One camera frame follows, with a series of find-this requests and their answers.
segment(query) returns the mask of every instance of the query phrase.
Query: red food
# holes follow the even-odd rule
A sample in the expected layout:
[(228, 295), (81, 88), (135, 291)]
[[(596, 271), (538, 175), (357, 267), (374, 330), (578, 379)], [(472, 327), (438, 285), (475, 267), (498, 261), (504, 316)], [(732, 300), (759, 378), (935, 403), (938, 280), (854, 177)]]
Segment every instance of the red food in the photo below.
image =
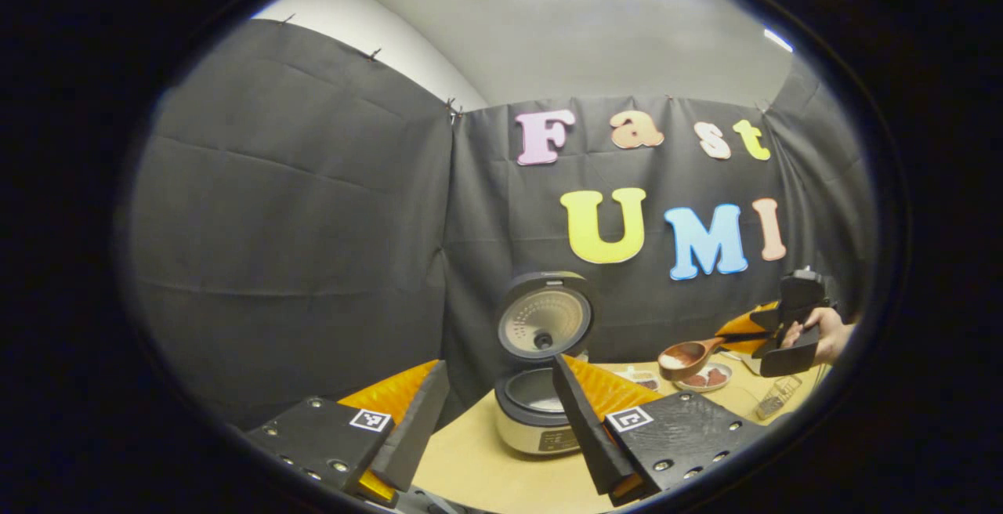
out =
[(707, 379), (702, 375), (692, 375), (683, 379), (683, 384), (689, 384), (690, 387), (707, 387)]
[(707, 372), (707, 387), (720, 384), (725, 380), (728, 380), (728, 376), (722, 373), (721, 371), (717, 370), (717, 368), (710, 369)]

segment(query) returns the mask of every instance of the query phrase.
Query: table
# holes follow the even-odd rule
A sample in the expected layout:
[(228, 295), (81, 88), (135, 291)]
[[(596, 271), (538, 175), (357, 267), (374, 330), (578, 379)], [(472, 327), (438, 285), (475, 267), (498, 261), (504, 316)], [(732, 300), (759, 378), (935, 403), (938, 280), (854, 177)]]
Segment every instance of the table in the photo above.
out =
[[(710, 362), (731, 368), (731, 380), (704, 396), (729, 411), (761, 425), (804, 402), (815, 381), (826, 372), (824, 365), (800, 372), (802, 381), (780, 411), (766, 421), (755, 416), (759, 400), (777, 378), (753, 373), (737, 358), (715, 354)], [(596, 363), (613, 371), (649, 370), (658, 375), (654, 361), (643, 363)], [(678, 390), (659, 378), (658, 392), (672, 395)], [(497, 402), (489, 392), (463, 415), (436, 432), (428, 442), (413, 484), (444, 499), (490, 512), (539, 514), (598, 514), (612, 510), (606, 495), (593, 486), (580, 452), (560, 457), (531, 456), (506, 446), (495, 428)]]

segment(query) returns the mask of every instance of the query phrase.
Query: small plate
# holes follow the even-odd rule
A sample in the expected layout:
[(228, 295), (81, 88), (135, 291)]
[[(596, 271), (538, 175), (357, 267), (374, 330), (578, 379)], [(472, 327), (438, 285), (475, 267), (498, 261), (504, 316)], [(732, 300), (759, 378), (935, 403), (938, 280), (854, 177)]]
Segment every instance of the small plate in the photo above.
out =
[(675, 384), (679, 389), (683, 389), (685, 391), (692, 391), (694, 393), (709, 393), (711, 391), (717, 391), (718, 389), (724, 387), (725, 384), (728, 383), (728, 381), (731, 380), (731, 367), (729, 367), (728, 365), (725, 365), (724, 363), (713, 363), (713, 362), (707, 363), (696, 374), (698, 374), (698, 375), (706, 378), (707, 377), (707, 373), (710, 372), (710, 369), (717, 369), (717, 370), (719, 370), (722, 374), (724, 374), (724, 380), (721, 381), (721, 382), (717, 382), (717, 384), (713, 384), (713, 386), (710, 386), (710, 387), (695, 387), (695, 386), (692, 386), (692, 384), (686, 384), (685, 382), (683, 382), (681, 380), (674, 380), (674, 381), (672, 381), (672, 384)]

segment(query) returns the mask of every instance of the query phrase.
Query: pink letter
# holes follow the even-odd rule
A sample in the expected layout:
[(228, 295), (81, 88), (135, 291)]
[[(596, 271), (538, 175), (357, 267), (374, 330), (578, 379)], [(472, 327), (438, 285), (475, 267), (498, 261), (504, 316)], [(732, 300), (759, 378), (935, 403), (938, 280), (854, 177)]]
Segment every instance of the pink letter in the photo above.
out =
[(780, 227), (776, 224), (776, 201), (759, 199), (752, 203), (752, 210), (759, 213), (759, 220), (762, 221), (763, 260), (780, 259), (787, 254), (787, 248), (780, 241)]
[[(548, 127), (547, 122), (554, 120)], [(516, 121), (523, 124), (523, 154), (517, 160), (521, 166), (553, 164), (558, 161), (558, 153), (548, 148), (547, 143), (564, 146), (564, 124), (574, 124), (575, 114), (571, 110), (552, 110), (520, 114)]]
[(710, 122), (697, 122), (693, 124), (693, 130), (700, 137), (700, 148), (711, 158), (727, 160), (731, 157), (731, 149), (721, 138), (724, 136), (721, 128)]

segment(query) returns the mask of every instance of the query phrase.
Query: wooden spoon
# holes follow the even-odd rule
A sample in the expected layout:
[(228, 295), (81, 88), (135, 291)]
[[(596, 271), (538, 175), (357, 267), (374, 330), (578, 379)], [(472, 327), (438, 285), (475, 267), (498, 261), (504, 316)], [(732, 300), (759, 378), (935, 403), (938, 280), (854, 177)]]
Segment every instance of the wooden spoon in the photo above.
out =
[(719, 335), (701, 341), (683, 341), (670, 346), (658, 356), (658, 372), (666, 380), (682, 380), (700, 371), (722, 343), (763, 339), (771, 332)]

